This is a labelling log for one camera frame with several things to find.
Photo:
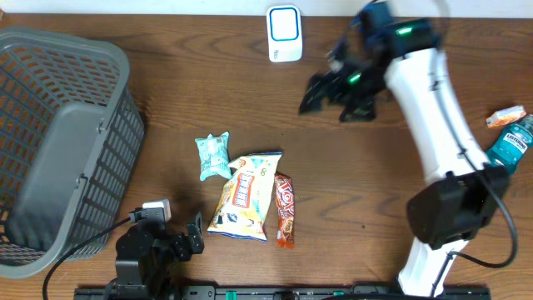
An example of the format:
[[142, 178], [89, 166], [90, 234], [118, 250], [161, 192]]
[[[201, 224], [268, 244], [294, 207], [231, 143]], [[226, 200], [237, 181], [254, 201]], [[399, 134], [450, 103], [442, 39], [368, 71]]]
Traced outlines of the yellow chips bag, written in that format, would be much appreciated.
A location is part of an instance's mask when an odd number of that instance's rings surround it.
[[281, 157], [281, 152], [253, 153], [229, 163], [234, 173], [223, 186], [208, 233], [267, 241], [264, 223]]

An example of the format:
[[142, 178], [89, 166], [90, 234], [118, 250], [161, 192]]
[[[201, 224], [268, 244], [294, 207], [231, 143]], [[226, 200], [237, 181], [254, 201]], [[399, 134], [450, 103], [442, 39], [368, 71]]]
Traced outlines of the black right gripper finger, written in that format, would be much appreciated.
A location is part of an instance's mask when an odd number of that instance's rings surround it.
[[350, 100], [341, 112], [340, 122], [371, 122], [376, 118], [375, 99], [365, 97]]
[[307, 90], [298, 108], [299, 114], [318, 113], [322, 110], [322, 101], [327, 95], [330, 83], [329, 73], [316, 73], [308, 81]]

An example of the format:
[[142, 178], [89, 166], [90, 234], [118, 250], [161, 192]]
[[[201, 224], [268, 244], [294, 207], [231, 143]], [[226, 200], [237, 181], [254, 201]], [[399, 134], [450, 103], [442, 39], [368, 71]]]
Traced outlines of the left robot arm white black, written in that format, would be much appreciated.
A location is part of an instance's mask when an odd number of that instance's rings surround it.
[[169, 267], [203, 253], [202, 215], [186, 224], [186, 232], [170, 234], [161, 208], [130, 213], [134, 225], [116, 243], [117, 277], [105, 288], [105, 299], [181, 299]]

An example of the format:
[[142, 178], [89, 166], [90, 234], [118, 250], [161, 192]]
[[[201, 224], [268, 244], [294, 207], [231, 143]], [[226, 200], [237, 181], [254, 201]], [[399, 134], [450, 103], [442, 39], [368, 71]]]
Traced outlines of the teal mouthwash bottle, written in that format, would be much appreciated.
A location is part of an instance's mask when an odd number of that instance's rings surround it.
[[506, 126], [486, 154], [491, 165], [503, 166], [509, 174], [513, 174], [530, 148], [532, 148], [531, 114], [524, 116], [519, 122]]

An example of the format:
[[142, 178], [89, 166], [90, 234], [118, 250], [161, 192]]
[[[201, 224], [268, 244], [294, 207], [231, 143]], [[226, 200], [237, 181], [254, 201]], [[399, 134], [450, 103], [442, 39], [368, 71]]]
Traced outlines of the teal snack packet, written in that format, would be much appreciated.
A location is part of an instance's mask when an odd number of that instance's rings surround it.
[[224, 132], [220, 136], [209, 134], [205, 138], [196, 138], [195, 142], [201, 160], [200, 180], [219, 175], [230, 179], [232, 171], [229, 167], [228, 142], [230, 133]]

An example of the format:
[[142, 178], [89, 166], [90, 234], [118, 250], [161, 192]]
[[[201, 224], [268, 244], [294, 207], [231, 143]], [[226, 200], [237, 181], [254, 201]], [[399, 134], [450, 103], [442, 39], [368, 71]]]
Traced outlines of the red Top chocolate bar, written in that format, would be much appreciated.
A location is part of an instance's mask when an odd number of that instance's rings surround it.
[[277, 173], [275, 175], [276, 207], [278, 228], [276, 245], [280, 248], [294, 248], [295, 203], [291, 178]]

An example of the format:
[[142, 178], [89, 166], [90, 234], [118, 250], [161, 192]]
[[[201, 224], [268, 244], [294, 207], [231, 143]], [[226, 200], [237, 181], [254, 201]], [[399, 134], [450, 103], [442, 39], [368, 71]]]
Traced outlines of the orange tissue pack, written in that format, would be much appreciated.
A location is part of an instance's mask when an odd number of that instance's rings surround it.
[[514, 106], [505, 108], [492, 113], [486, 119], [486, 126], [489, 128], [496, 128], [505, 126], [507, 124], [518, 121], [526, 115], [526, 110], [523, 106]]

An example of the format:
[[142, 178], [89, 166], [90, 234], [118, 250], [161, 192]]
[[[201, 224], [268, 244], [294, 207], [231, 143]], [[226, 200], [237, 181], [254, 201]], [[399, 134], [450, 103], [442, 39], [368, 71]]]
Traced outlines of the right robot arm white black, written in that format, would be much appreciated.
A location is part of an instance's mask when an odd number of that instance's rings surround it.
[[395, 19], [384, 1], [369, 2], [352, 20], [366, 60], [342, 38], [328, 55], [329, 70], [310, 78], [299, 111], [324, 102], [342, 106], [341, 122], [370, 122], [375, 98], [388, 91], [398, 102], [415, 141], [426, 185], [406, 207], [414, 240], [397, 282], [412, 297], [433, 298], [464, 247], [486, 227], [509, 184], [473, 137], [447, 71], [442, 36], [429, 20]]

